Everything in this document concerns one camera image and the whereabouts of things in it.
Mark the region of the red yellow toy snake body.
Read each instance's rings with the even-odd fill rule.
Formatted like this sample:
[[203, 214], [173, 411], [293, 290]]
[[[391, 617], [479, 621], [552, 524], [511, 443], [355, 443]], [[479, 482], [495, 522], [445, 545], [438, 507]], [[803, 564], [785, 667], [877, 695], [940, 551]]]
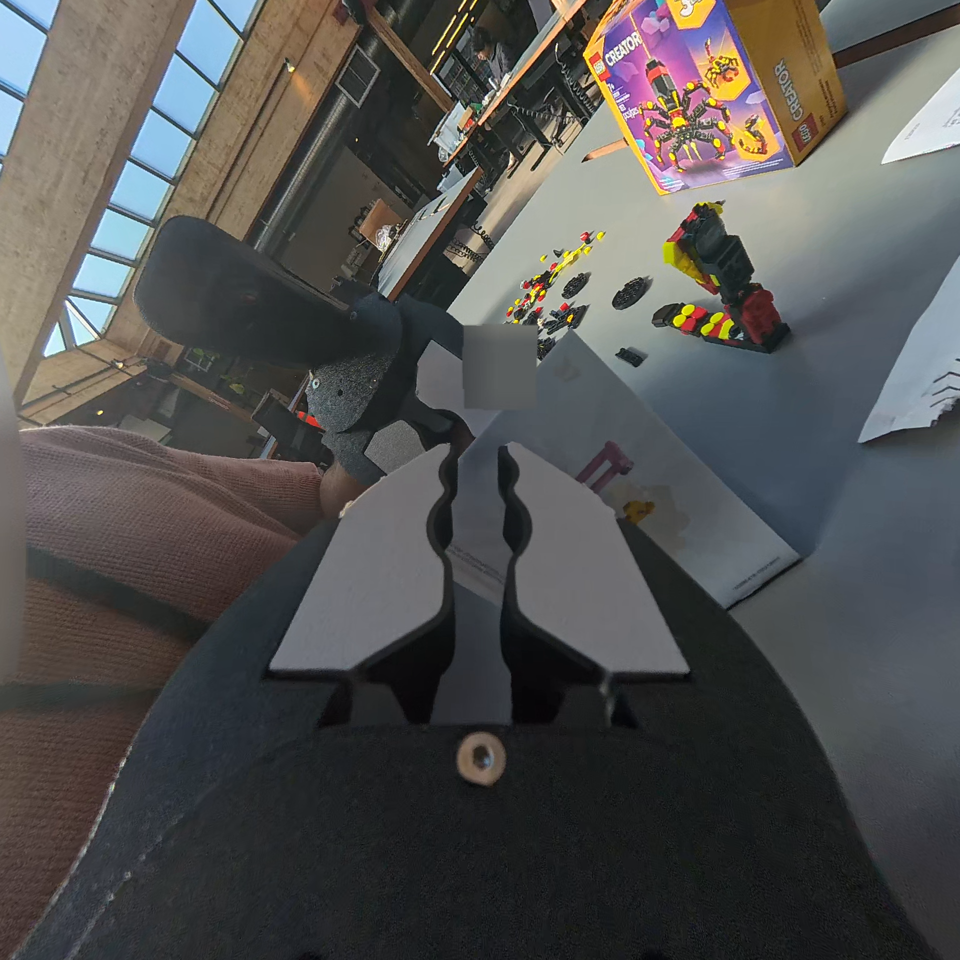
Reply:
[[775, 353], [789, 337], [775, 295], [753, 281], [756, 270], [740, 236], [727, 231], [722, 202], [693, 205], [664, 240], [664, 264], [715, 295], [721, 305], [666, 303], [650, 319], [657, 330], [679, 330], [750, 353]]

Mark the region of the person's left hand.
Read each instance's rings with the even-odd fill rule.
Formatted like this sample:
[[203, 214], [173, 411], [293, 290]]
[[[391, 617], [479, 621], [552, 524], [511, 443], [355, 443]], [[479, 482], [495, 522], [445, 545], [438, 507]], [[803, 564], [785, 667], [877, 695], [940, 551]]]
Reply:
[[320, 519], [337, 519], [355, 498], [360, 498], [368, 482], [350, 477], [343, 461], [334, 461], [317, 479], [317, 512]]

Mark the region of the pile of loose toy bricks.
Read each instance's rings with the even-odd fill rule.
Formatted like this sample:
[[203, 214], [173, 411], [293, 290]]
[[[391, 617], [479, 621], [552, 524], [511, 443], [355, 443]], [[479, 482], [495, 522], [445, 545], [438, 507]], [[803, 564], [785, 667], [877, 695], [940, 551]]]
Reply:
[[607, 231], [581, 231], [575, 245], [556, 245], [537, 258], [537, 270], [521, 279], [519, 298], [506, 305], [505, 328], [530, 328], [537, 334], [537, 359], [559, 346], [559, 339], [575, 330], [588, 312], [588, 303], [564, 299], [562, 290], [581, 270], [578, 261], [607, 240]]

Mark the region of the torn white paper bag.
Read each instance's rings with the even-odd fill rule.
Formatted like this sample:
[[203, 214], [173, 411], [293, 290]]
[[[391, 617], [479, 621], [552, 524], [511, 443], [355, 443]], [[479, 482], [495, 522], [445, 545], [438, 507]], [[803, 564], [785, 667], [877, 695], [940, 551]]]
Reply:
[[903, 430], [926, 430], [960, 399], [960, 264], [915, 321], [858, 443]]

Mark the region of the purple yellow toy brick box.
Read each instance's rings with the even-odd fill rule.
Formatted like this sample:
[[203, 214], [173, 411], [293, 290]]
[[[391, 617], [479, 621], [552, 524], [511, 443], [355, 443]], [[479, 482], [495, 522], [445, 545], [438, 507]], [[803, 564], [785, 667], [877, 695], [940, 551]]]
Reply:
[[581, 58], [657, 195], [798, 169], [850, 112], [812, 0], [619, 0]]

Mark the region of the blue instruction booklet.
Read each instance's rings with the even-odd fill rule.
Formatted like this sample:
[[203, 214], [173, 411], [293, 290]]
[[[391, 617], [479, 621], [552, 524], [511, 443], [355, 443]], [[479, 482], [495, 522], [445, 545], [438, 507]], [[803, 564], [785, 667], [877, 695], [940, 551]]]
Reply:
[[800, 561], [575, 334], [535, 381], [537, 409], [495, 414], [459, 458], [448, 548], [459, 585], [505, 594], [499, 446], [511, 441], [588, 485], [727, 610]]

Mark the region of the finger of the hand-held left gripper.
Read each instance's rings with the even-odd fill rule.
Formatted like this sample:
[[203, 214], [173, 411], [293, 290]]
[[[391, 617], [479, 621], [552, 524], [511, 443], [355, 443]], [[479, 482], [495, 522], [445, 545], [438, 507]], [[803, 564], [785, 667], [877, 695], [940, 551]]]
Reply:
[[395, 421], [385, 430], [377, 430], [368, 443], [366, 443], [366, 458], [381, 470], [381, 473], [394, 473], [403, 466], [413, 461], [418, 456], [423, 456], [429, 451], [429, 443], [419, 439], [419, 433], [406, 424]]
[[418, 359], [413, 393], [425, 409], [435, 411], [462, 411], [462, 359], [448, 347], [425, 347]]

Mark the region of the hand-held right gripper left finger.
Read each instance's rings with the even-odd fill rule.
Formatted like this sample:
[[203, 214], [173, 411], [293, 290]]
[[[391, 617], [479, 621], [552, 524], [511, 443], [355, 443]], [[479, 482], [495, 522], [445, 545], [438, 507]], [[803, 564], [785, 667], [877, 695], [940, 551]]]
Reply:
[[270, 676], [366, 676], [451, 617], [457, 482], [459, 456], [438, 443], [343, 509]]

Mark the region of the white paper sheet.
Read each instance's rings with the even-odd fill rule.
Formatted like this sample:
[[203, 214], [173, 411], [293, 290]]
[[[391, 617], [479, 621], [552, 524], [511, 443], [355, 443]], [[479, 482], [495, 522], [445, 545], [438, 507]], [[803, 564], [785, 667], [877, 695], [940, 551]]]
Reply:
[[960, 73], [955, 73], [924, 109], [903, 126], [881, 164], [960, 146]]

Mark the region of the person's left forearm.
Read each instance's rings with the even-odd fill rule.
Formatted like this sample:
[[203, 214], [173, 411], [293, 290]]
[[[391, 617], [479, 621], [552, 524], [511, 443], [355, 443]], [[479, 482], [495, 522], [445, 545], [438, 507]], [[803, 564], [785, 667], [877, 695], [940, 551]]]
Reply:
[[324, 519], [310, 461], [185, 454], [106, 425], [18, 441], [29, 545], [194, 617], [217, 617]]

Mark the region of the wooden edged office desk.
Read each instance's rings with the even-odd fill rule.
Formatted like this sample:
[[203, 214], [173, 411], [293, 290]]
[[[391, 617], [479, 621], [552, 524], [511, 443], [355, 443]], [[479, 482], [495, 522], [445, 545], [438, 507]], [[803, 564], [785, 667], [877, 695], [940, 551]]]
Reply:
[[584, 5], [584, 0], [552, 4], [556, 13], [539, 25], [535, 41], [519, 54], [512, 73], [499, 84], [499, 89], [493, 89], [493, 100], [473, 117], [473, 126], [467, 126], [465, 134], [457, 141], [457, 149], [451, 149], [451, 157], [445, 157], [445, 169], [451, 169], [459, 158], [459, 152], [467, 149], [472, 137], [499, 114], [499, 109], [511, 100], [511, 92], [526, 79], [526, 73], [535, 70], [535, 62], [545, 50], [552, 50], [552, 44], [564, 32], [564, 27], [581, 13], [581, 5]]
[[476, 164], [411, 217], [375, 270], [372, 288], [381, 298], [395, 299], [406, 290], [413, 295], [413, 275], [438, 258], [445, 258], [453, 272], [465, 275], [448, 258], [448, 245], [462, 225], [473, 225], [487, 211], [479, 182], [484, 169]]

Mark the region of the glass skylight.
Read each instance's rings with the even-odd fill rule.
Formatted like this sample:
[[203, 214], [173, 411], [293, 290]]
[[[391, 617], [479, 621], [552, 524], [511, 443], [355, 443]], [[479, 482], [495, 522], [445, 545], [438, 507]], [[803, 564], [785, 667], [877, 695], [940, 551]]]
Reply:
[[4, 4], [4, 356], [107, 330], [264, 4]]

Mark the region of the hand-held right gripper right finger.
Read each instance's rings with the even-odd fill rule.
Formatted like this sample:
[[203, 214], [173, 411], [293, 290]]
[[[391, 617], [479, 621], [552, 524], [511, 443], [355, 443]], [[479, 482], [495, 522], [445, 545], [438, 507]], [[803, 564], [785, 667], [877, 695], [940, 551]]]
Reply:
[[571, 682], [691, 676], [614, 509], [519, 441], [499, 446], [505, 502], [502, 651], [511, 667], [559, 655]]

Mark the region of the wall vent grille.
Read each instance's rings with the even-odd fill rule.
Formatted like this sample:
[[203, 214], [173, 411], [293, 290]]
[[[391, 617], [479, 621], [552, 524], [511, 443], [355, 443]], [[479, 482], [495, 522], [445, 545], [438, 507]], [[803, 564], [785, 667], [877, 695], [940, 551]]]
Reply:
[[360, 44], [355, 44], [334, 84], [355, 109], [364, 109], [377, 76], [377, 62]]

